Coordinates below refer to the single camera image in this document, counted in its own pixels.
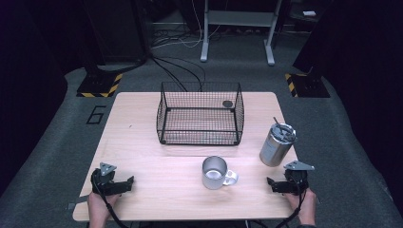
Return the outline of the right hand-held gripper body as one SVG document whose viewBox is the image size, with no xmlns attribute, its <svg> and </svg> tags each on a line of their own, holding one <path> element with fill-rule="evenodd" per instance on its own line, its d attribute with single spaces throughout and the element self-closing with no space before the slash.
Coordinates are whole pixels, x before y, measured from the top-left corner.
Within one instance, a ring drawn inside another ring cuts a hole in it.
<svg viewBox="0 0 403 228">
<path fill-rule="evenodd" d="M 288 186 L 286 193 L 301 194 L 309 187 L 308 172 L 314 171 L 315 168 L 302 161 L 292 161 L 284 165 L 284 176 Z"/>
</svg>

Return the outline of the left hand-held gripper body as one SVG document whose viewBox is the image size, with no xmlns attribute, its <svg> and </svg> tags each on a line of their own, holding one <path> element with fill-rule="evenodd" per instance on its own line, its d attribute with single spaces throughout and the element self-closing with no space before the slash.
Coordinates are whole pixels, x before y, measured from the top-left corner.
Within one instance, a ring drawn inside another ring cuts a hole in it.
<svg viewBox="0 0 403 228">
<path fill-rule="evenodd" d="M 114 176 L 116 166 L 101 162 L 91 174 L 92 192 L 103 195 L 114 195 Z"/>
</svg>

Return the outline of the steel tumbler with lid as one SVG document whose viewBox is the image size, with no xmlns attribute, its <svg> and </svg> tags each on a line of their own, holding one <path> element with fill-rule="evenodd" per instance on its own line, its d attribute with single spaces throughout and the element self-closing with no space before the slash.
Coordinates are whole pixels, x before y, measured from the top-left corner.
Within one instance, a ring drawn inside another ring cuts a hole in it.
<svg viewBox="0 0 403 228">
<path fill-rule="evenodd" d="M 273 124 L 259 152 L 260 160 L 268 166 L 281 164 L 285 155 L 297 139 L 296 130 L 287 123 L 281 123 L 283 135 L 279 134 L 276 124 Z"/>
</svg>

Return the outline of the steel mug with handle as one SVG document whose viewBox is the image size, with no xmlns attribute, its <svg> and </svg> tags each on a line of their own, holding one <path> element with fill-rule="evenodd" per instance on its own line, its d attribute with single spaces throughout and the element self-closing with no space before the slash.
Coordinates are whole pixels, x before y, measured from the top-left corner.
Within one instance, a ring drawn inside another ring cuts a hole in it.
<svg viewBox="0 0 403 228">
<path fill-rule="evenodd" d="M 206 158 L 201 166 L 202 183 L 210 190 L 218 190 L 223 186 L 238 182 L 239 175 L 230 170 L 226 161 L 219 156 Z"/>
</svg>

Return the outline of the black wire basket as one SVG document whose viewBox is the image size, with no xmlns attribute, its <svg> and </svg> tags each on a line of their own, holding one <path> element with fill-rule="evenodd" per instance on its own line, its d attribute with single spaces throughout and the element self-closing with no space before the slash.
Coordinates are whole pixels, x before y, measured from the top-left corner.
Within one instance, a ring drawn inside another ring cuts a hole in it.
<svg viewBox="0 0 403 228">
<path fill-rule="evenodd" d="M 230 108 L 222 105 L 231 101 Z M 226 82 L 163 82 L 156 130 L 160 143 L 238 145 L 244 127 L 241 86 Z"/>
</svg>

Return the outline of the person's left hand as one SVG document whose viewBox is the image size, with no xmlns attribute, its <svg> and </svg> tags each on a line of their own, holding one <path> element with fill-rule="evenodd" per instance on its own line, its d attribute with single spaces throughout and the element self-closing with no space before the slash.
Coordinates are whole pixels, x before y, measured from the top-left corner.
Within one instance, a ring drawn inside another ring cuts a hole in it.
<svg viewBox="0 0 403 228">
<path fill-rule="evenodd" d="M 89 214 L 89 222 L 91 221 L 105 221 L 110 217 L 110 213 L 106 208 L 106 204 L 100 195 L 90 193 L 87 197 L 87 207 Z"/>
</svg>

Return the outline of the person's right hand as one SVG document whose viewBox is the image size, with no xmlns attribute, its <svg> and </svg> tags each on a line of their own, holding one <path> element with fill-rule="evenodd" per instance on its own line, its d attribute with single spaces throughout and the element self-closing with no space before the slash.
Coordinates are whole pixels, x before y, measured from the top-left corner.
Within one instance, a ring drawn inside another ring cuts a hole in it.
<svg viewBox="0 0 403 228">
<path fill-rule="evenodd" d="M 310 188 L 305 191 L 302 203 L 299 203 L 299 196 L 285 194 L 284 197 L 293 210 L 300 208 L 297 217 L 301 225 L 316 226 L 317 195 Z"/>
</svg>

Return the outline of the grey tape strip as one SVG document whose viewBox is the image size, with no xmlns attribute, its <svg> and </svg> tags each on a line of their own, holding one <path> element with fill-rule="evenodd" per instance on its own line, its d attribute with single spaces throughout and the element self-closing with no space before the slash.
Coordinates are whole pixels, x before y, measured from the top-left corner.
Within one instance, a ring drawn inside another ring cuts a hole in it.
<svg viewBox="0 0 403 228">
<path fill-rule="evenodd" d="M 69 203 L 67 204 L 67 206 L 66 206 L 66 209 L 67 209 L 68 211 L 71 211 L 71 210 L 73 210 L 73 209 L 75 208 L 75 206 L 76 206 L 78 203 L 82 203 L 82 202 L 86 202 L 86 201 L 87 201 L 87 195 L 81 196 L 81 197 L 75 199 L 73 202 L 69 202 Z"/>
</svg>

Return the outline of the black yellow-striped stand base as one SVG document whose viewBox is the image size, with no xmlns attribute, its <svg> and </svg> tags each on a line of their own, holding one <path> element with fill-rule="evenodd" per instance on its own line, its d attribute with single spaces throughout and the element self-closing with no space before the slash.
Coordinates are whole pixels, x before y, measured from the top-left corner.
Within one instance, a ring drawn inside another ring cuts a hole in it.
<svg viewBox="0 0 403 228">
<path fill-rule="evenodd" d="M 329 98 L 330 94 L 321 79 L 306 74 L 285 74 L 291 95 L 295 98 Z"/>
<path fill-rule="evenodd" d="M 79 85 L 76 96 L 86 98 L 112 97 L 122 77 L 122 74 L 107 74 L 97 77 L 87 75 Z"/>
</svg>

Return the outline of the black cabinet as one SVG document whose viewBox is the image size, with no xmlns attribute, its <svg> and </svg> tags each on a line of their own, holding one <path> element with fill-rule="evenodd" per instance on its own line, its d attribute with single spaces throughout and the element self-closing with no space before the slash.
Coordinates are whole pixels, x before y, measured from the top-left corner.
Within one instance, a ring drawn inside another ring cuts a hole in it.
<svg viewBox="0 0 403 228">
<path fill-rule="evenodd" d="M 107 64 L 142 65 L 149 52 L 141 0 L 83 0 Z"/>
</svg>

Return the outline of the white metal stand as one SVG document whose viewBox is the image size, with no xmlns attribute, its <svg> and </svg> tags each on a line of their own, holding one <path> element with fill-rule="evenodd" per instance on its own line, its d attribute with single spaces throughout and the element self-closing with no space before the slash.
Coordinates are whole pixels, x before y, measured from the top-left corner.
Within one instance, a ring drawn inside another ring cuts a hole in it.
<svg viewBox="0 0 403 228">
<path fill-rule="evenodd" d="M 269 28 L 268 37 L 263 41 L 263 44 L 267 64 L 272 67 L 275 64 L 272 40 L 276 30 L 282 0 L 275 0 L 275 2 L 276 6 L 273 12 L 251 12 L 212 10 L 209 8 L 209 0 L 204 0 L 203 40 L 200 60 L 204 63 L 208 59 L 210 25 L 261 27 Z"/>
</svg>

